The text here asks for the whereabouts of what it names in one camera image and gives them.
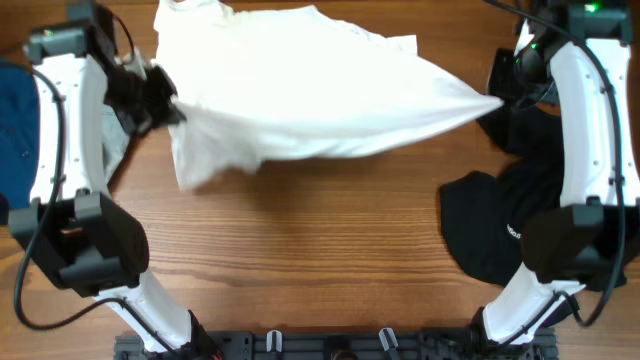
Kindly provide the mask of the white polo shirt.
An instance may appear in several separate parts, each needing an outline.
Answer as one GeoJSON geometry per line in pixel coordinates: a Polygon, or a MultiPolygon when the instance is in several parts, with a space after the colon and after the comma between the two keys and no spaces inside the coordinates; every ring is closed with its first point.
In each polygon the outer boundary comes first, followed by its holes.
{"type": "Polygon", "coordinates": [[[162,1],[154,28],[155,63],[184,114],[169,127],[183,190],[267,161],[370,156],[502,104],[421,58],[415,36],[385,37],[313,5],[162,1]]]}

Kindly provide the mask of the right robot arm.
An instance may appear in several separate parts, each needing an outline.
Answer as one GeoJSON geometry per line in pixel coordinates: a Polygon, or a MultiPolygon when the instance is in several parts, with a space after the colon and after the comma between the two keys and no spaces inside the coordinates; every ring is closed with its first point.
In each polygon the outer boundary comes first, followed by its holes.
{"type": "Polygon", "coordinates": [[[528,10],[514,3],[508,11],[520,17],[519,39],[514,49],[497,51],[487,90],[511,106],[555,93],[563,186],[558,207],[524,227],[514,276],[458,340],[476,358],[521,356],[542,323],[588,287],[600,298],[578,324],[593,325],[639,252],[639,176],[626,84],[631,4],[535,1],[528,10]]]}

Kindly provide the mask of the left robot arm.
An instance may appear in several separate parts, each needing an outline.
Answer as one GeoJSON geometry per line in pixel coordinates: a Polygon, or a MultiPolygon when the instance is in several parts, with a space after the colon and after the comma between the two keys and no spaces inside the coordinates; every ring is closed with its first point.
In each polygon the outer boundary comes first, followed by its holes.
{"type": "Polygon", "coordinates": [[[166,72],[138,52],[120,57],[121,19],[71,1],[62,23],[34,29],[25,71],[39,98],[39,157],[29,204],[8,215],[12,236],[58,289],[110,307],[139,336],[147,359],[220,359],[221,347],[149,267],[141,223],[112,199],[103,113],[129,136],[181,122],[166,72]]]}

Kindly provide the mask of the light grey shirt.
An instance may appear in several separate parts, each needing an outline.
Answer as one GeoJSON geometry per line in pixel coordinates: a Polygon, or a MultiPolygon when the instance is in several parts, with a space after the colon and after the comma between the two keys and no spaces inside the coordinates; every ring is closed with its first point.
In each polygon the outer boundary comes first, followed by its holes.
{"type": "Polygon", "coordinates": [[[130,136],[121,127],[114,110],[104,105],[101,113],[102,158],[106,182],[109,183],[124,159],[130,136]]]}

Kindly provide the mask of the blue shirt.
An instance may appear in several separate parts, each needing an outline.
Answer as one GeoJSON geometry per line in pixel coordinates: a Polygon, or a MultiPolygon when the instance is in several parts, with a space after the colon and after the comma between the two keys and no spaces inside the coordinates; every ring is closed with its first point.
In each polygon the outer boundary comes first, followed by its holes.
{"type": "Polygon", "coordinates": [[[39,156],[39,98],[34,79],[1,68],[1,208],[29,205],[39,156]]]}

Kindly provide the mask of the black shirt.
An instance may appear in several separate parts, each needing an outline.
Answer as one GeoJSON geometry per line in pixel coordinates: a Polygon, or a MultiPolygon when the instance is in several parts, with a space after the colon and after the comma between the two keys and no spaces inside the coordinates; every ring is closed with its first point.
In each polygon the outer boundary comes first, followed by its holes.
{"type": "Polygon", "coordinates": [[[503,106],[477,123],[516,159],[497,176],[472,171],[440,186],[440,232],[466,275],[505,287],[522,263],[526,223],[560,207],[562,118],[537,106],[503,106]]]}

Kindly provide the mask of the dark garment under blue shirt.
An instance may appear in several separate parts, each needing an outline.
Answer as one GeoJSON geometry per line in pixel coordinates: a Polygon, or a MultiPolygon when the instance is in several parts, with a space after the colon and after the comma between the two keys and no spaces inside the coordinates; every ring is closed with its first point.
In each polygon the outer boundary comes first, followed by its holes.
{"type": "Polygon", "coordinates": [[[0,225],[6,226],[8,224],[10,205],[3,194],[0,194],[0,225]]]}

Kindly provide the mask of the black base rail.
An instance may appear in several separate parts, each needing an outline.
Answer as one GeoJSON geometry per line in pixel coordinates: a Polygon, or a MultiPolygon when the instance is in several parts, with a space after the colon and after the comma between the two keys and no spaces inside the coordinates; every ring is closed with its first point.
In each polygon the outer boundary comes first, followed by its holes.
{"type": "MultiPolygon", "coordinates": [[[[529,344],[510,345],[489,354],[471,355],[452,339],[439,338],[433,331],[391,333],[385,328],[377,333],[297,333],[273,330],[256,335],[248,331],[209,332],[221,348],[222,359],[237,360],[323,360],[332,359],[334,351],[349,348],[358,359],[522,359],[558,360],[554,330],[539,329],[529,344]]],[[[143,341],[137,336],[117,337],[113,359],[142,360],[155,356],[145,354],[143,341]]]]}

